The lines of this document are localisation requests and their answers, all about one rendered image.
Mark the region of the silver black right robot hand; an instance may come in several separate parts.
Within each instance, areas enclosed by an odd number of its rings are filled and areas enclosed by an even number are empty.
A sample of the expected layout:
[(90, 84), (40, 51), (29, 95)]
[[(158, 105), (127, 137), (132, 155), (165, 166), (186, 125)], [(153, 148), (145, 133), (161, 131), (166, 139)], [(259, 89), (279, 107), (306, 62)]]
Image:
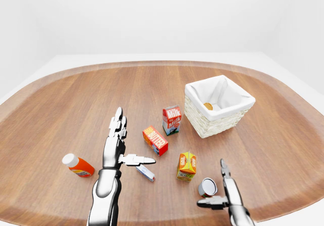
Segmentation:
[(243, 206), (240, 192), (235, 180), (231, 177), (230, 170), (224, 159), (220, 160), (221, 173), (223, 176), (223, 186), (225, 197), (212, 196), (197, 201), (197, 206), (203, 208), (212, 208), (213, 210), (222, 210), (225, 207)]

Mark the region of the silver-lidded red green tin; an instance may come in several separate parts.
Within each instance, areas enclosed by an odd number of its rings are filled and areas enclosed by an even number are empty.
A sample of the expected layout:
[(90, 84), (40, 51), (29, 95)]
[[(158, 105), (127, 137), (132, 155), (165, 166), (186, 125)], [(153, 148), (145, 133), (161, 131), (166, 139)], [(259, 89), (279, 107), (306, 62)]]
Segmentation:
[(198, 192), (204, 198), (215, 195), (217, 191), (216, 183), (209, 177), (204, 178), (198, 186)]

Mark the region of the red orange butter box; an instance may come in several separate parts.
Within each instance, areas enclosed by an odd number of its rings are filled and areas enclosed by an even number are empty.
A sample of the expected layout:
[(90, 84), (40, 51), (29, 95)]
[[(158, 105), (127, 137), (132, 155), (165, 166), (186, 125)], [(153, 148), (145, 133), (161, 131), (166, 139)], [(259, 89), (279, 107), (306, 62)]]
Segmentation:
[(143, 137), (158, 156), (168, 150), (168, 141), (153, 126), (143, 130)]

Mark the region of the white woven basket with liner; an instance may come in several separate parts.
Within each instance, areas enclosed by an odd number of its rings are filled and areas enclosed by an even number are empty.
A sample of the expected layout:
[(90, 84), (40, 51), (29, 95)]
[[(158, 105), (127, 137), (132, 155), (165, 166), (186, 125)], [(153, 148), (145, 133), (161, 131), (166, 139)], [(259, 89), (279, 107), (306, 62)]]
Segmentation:
[[(201, 138), (230, 129), (256, 99), (224, 75), (185, 85), (184, 113)], [(208, 110), (204, 103), (210, 103)]]

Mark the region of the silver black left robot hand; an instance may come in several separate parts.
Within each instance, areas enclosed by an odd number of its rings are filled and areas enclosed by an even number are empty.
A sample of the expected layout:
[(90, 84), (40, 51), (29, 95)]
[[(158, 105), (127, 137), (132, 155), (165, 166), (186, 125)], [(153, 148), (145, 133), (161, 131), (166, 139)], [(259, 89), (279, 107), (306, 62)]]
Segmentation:
[(140, 164), (154, 164), (156, 160), (136, 154), (125, 155), (127, 137), (127, 118), (123, 116), (122, 107), (118, 107), (109, 125), (109, 135), (103, 151), (103, 168), (120, 169), (121, 164), (139, 166)]

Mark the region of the orange bottle with white cap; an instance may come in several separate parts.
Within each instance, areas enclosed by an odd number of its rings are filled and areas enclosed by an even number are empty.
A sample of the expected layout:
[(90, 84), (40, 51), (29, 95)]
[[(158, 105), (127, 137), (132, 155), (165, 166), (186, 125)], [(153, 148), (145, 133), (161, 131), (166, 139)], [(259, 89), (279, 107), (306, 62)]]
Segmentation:
[(69, 169), (80, 177), (90, 177), (93, 175), (95, 169), (85, 160), (75, 156), (72, 153), (66, 154), (62, 158), (62, 163), (69, 167)]

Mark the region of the small white blue box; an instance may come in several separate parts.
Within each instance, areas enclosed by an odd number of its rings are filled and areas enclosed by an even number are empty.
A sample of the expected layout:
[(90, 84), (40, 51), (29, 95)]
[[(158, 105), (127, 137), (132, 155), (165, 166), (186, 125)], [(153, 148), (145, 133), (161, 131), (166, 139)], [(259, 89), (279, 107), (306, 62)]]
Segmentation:
[(151, 182), (155, 180), (155, 174), (151, 172), (149, 169), (147, 169), (144, 165), (136, 166), (136, 169), (142, 173), (147, 179), (149, 179)]

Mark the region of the red white milk carton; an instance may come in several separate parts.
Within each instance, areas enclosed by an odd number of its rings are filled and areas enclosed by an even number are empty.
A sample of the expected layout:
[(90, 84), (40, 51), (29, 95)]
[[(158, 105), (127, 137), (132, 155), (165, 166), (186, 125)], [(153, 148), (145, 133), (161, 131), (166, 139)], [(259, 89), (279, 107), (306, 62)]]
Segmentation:
[(181, 118), (182, 115), (179, 105), (163, 109), (163, 128), (166, 135), (179, 132)]

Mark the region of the orange yellow juice carton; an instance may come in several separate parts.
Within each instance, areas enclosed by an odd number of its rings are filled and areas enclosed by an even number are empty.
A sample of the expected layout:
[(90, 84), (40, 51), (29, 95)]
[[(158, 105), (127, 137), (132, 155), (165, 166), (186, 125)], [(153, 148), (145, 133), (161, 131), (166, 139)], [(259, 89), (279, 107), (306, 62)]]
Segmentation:
[(177, 179), (192, 181), (196, 174), (196, 156), (190, 152), (181, 153), (177, 167)]

